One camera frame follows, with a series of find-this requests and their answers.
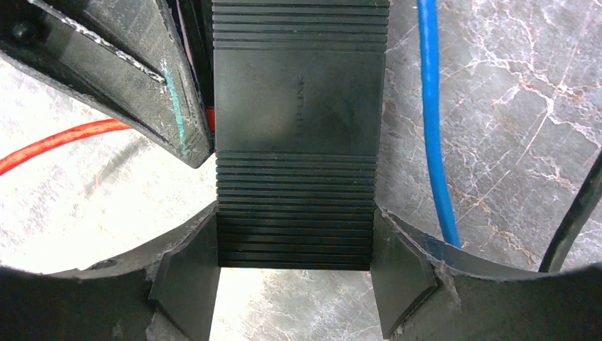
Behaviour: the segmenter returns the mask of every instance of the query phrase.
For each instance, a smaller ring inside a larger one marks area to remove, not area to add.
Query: red cable
[[[81,140],[94,135],[108,133],[110,131],[118,131],[130,129],[127,124],[121,123],[116,119],[105,119],[74,126],[71,129],[62,131],[58,134],[49,136],[43,140],[30,144],[29,146],[19,149],[11,153],[7,157],[0,160],[0,175],[5,174],[9,170],[24,163],[34,156],[38,156],[46,151],[68,144],[69,142]]]

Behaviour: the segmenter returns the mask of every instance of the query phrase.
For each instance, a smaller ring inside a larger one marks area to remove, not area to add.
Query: blue wire
[[[420,59],[422,61],[422,110],[425,121],[427,165],[443,239],[461,247],[454,208],[449,199],[439,136],[439,36],[436,0],[417,0]]]

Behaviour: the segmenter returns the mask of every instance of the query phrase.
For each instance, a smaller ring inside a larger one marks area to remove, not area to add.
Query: black cable
[[[600,197],[602,197],[602,151],[598,154],[596,162],[593,163],[571,207],[562,218],[560,226],[549,243],[540,265],[540,272],[560,271],[573,242],[593,209],[596,208]]]

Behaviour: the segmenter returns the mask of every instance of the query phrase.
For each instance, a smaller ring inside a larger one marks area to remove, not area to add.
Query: gray marble surface
[[[394,0],[378,203],[440,236],[425,162],[414,1]],[[536,269],[602,144],[600,1],[440,1],[442,136],[464,248]],[[0,60],[0,155],[104,116]],[[63,146],[0,177],[0,262],[52,273],[131,249],[215,199],[135,131]],[[566,268],[602,260],[602,212]],[[380,340],[369,274],[223,269],[212,340]]]

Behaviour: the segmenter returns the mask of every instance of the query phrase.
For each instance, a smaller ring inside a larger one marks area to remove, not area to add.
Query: teal paint scratch
[[[171,96],[171,102],[173,104],[172,111],[175,114],[175,123],[177,124],[177,132],[180,135],[180,151],[185,159],[188,159],[188,150],[186,149],[186,143],[184,140],[184,119],[182,118],[182,111],[180,110],[180,100],[177,98],[177,92],[175,91],[175,84],[171,71],[168,68],[168,64],[162,60],[161,69],[165,76],[165,83],[167,83],[168,90]]]

